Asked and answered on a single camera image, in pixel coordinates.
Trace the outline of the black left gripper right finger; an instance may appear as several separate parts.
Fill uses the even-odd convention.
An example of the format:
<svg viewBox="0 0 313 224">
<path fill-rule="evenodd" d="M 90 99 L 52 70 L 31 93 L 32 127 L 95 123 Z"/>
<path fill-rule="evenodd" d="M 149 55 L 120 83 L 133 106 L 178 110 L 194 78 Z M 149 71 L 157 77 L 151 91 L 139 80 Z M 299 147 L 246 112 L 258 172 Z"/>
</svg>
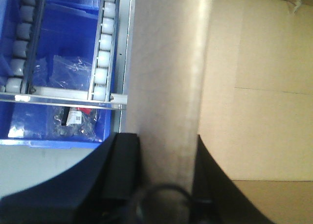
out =
<svg viewBox="0 0 313 224">
<path fill-rule="evenodd" d="M 225 174 L 197 139 L 192 197 L 200 216 L 212 224 L 271 224 L 264 215 Z"/>
</svg>

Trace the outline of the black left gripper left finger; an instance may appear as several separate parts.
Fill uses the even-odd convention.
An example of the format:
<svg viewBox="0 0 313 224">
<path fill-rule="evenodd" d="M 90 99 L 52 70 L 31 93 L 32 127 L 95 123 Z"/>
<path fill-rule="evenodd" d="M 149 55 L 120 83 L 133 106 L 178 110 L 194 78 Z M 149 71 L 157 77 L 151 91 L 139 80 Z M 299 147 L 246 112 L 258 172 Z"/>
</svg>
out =
<svg viewBox="0 0 313 224">
<path fill-rule="evenodd" d="M 96 224 L 123 206 L 140 172 L 136 134 L 113 133 L 81 161 L 35 186 L 3 197 L 3 224 Z"/>
</svg>

